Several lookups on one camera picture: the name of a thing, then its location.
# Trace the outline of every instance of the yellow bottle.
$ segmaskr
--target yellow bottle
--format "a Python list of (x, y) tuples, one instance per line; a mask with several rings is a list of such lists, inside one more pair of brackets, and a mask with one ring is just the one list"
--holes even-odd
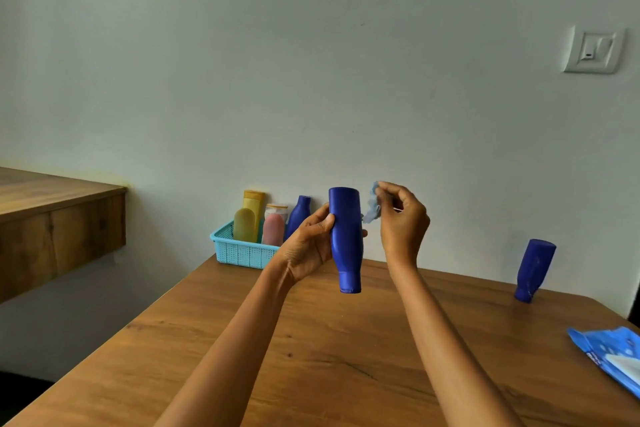
[(255, 242), (255, 215), (249, 208), (240, 208), (234, 216), (234, 240)]
[(244, 200), (242, 203), (243, 208), (248, 208), (253, 211), (255, 226), (253, 229), (254, 243), (258, 241), (258, 230), (260, 229), (260, 217), (262, 217), (262, 210), (264, 209), (266, 194), (261, 191), (252, 191), (249, 189), (244, 190)]

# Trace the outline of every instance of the person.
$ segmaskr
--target person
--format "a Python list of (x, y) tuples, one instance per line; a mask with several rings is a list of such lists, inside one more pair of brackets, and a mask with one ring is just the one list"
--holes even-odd
[[(393, 183), (376, 192), (388, 270), (449, 427), (523, 427), (418, 272), (430, 223), (424, 205)], [(156, 427), (240, 425), (287, 293), (331, 259), (333, 221), (325, 204), (280, 247)]]

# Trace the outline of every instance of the forearm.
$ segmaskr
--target forearm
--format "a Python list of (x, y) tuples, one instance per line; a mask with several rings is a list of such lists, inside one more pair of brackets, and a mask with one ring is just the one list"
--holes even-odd
[(390, 269), (449, 427), (522, 427), (524, 424), (468, 349), (415, 264), (390, 264)]
[(244, 416), (284, 299), (286, 267), (269, 263), (156, 427), (234, 427)]

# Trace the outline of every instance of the basket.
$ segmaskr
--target basket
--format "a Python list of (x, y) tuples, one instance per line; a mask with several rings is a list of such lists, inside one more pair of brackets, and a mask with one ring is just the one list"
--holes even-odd
[[(262, 226), (258, 240), (262, 237)], [(234, 222), (229, 221), (211, 234), (216, 244), (216, 258), (222, 264), (240, 265), (254, 269), (264, 269), (279, 246), (261, 245), (246, 241), (234, 240)]]

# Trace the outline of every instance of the switch plate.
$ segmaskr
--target switch plate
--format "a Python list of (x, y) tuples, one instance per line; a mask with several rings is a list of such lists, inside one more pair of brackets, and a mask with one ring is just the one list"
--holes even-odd
[(573, 26), (572, 32), (565, 73), (615, 73), (625, 39), (624, 29), (607, 32)]

